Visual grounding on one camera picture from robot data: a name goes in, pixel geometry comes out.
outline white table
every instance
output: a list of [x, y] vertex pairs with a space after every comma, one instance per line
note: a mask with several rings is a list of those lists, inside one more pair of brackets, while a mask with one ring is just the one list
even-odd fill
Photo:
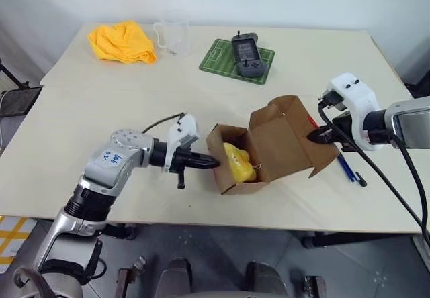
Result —
[[[365, 32], [282, 28], [191, 27], [187, 58], [161, 53], [156, 64], [97, 60], [86, 40], [95, 27], [82, 28], [56, 66], [33, 109], [0, 158], [0, 213], [53, 218], [67, 202], [88, 158], [112, 131], [143, 128], [180, 111], [194, 114], [205, 136], [216, 123], [246, 126], [250, 112], [273, 97], [299, 95], [319, 122], [317, 97], [328, 81], [353, 72], [378, 96], [382, 107], [410, 98]], [[151, 27], [145, 26], [153, 37]], [[276, 51], [266, 85], [258, 86], [198, 70], [216, 38], [237, 30], [257, 32], [259, 45]], [[164, 139], [169, 124], [151, 130]], [[204, 138], [195, 151], [206, 152]], [[424, 185], [430, 152], [411, 155]], [[392, 179], [412, 208], [419, 196], [399, 151], [390, 146], [370, 156]], [[254, 195], [220, 195], [211, 171], [185, 171], [185, 190], [176, 175], [159, 168], [136, 169], [109, 219], [121, 222], [211, 224], [341, 230], [418, 232], [413, 219], [385, 184], [356, 154], [345, 154], [368, 182], [351, 184], [334, 161], [308, 179], [309, 170], [279, 179]]]

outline label sticker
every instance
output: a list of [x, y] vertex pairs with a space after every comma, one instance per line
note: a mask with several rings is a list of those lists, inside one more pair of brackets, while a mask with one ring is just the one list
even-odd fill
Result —
[[121, 162], [125, 159], [125, 156], [119, 152], [116, 152], [112, 149], [106, 149], [104, 150], [99, 158], [97, 159], [96, 163], [102, 167], [117, 167], [121, 165]]

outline gray floor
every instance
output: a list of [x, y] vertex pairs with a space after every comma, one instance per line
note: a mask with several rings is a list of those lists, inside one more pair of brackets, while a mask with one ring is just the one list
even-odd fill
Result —
[[[36, 226], [12, 268], [31, 261], [48, 227], [48, 222]], [[152, 297], [162, 269], [176, 257], [191, 262], [194, 291], [240, 289], [253, 260], [276, 267], [293, 297], [303, 297], [296, 294], [296, 279], [303, 275], [323, 276], [328, 298], [428, 297], [430, 291], [430, 274], [408, 236], [309, 250], [284, 230], [144, 225], [135, 240], [102, 240], [107, 273], [84, 288], [86, 298], [113, 297], [118, 269], [131, 266], [139, 255], [148, 266], [127, 297]], [[16, 293], [10, 276], [0, 278], [0, 297]]]

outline game controller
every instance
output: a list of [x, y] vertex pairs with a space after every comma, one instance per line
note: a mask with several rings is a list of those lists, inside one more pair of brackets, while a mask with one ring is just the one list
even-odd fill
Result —
[[257, 40], [256, 33], [241, 34], [240, 31], [231, 39], [237, 71], [244, 77], [261, 77], [267, 71], [267, 64], [261, 60], [257, 48]]

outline yellow towel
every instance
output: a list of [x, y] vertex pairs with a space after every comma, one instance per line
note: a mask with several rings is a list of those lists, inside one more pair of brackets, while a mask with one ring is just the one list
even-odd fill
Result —
[[99, 26], [88, 34], [88, 40], [95, 55], [102, 60], [123, 63], [154, 63], [157, 60], [152, 41], [135, 21]]

